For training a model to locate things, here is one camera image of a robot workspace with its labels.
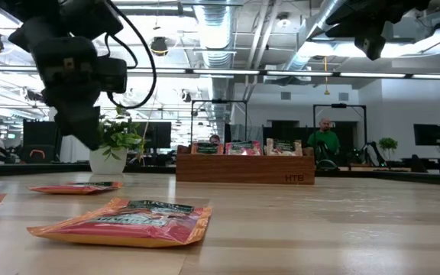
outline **computer monitor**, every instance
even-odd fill
[[[146,121],[138,122],[138,134],[144,134]],[[145,134],[146,149],[149,148],[171,148],[171,123],[170,122],[149,122]]]
[[[418,146],[440,146],[440,125],[413,125]]]

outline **white pot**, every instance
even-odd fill
[[[109,147],[105,147],[89,152],[89,164],[94,174],[117,175],[123,173],[127,161],[127,149],[112,150],[119,160],[116,160],[113,156],[104,156],[103,153],[108,149]]]

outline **wooden crate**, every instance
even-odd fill
[[[178,154],[176,180],[209,183],[315,183],[313,157]]]

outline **wooden table surface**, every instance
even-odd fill
[[[97,196],[26,186],[121,180]],[[0,275],[415,274],[440,275],[440,186],[317,178],[314,186],[176,183],[174,175],[61,173],[0,177]],[[211,205],[203,242],[165,249],[36,238],[48,225],[114,196]]]

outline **potted plant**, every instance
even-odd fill
[[[123,173],[128,150],[137,150],[139,154],[143,152],[144,141],[137,133],[138,123],[133,123],[131,118],[116,121],[126,119],[124,110],[116,108],[116,112],[114,120],[105,119],[99,123],[101,145],[98,150],[89,153],[89,164],[95,174]]]
[[[384,137],[378,141],[378,145],[380,145],[381,150],[383,150],[385,157],[391,161],[391,154],[395,153],[395,150],[398,147],[398,141],[395,141],[391,137]]]

